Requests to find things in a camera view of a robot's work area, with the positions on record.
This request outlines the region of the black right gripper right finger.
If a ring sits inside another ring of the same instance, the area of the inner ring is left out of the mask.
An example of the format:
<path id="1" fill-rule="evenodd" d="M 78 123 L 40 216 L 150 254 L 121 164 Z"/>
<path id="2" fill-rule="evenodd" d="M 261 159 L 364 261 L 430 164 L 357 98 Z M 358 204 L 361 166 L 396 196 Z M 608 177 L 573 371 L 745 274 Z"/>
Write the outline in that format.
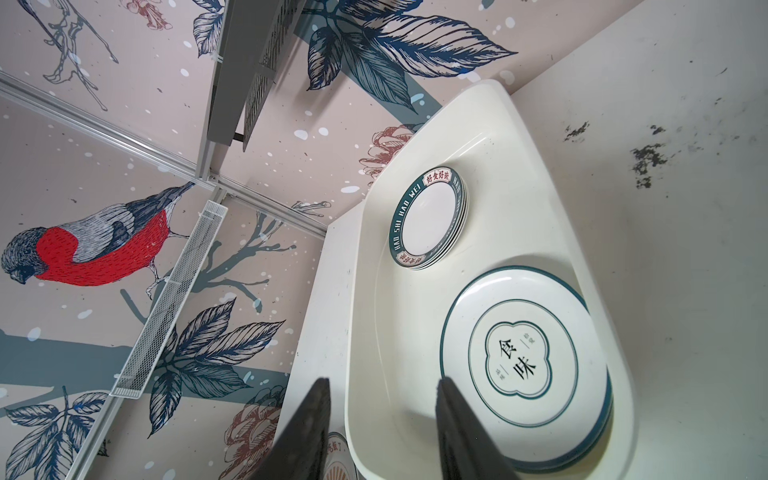
<path id="1" fill-rule="evenodd" d="M 519 479 L 448 377 L 438 383 L 436 422 L 444 479 Z"/>

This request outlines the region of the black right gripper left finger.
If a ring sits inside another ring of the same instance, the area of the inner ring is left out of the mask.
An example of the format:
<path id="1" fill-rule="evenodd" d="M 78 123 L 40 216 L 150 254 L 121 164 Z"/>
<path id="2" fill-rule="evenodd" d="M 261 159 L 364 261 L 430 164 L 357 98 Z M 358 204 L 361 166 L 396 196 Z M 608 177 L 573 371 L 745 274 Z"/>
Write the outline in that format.
<path id="1" fill-rule="evenodd" d="M 328 378 L 318 378 L 251 478 L 322 479 L 330 416 L 330 381 Z"/>

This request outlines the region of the orange sunburst plate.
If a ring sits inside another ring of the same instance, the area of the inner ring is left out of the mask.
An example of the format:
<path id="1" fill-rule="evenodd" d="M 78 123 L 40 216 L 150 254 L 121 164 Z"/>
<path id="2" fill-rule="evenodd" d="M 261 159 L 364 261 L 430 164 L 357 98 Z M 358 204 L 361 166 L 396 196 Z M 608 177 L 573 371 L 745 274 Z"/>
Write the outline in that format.
<path id="1" fill-rule="evenodd" d="M 327 439 L 327 454 L 323 480 L 358 480 L 358 471 L 350 453 L 347 440 L 338 432 L 331 432 Z"/>

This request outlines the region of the green rim plate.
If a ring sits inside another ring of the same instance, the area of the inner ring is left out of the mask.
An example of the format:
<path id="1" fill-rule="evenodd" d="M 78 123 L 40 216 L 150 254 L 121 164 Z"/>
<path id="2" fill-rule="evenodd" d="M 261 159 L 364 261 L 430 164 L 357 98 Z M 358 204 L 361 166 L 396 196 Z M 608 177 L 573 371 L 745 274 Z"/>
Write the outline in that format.
<path id="1" fill-rule="evenodd" d="M 459 173 L 438 166 L 422 173 L 400 198 L 388 233 L 394 262 L 423 270 L 445 257 L 467 218 L 468 189 Z"/>

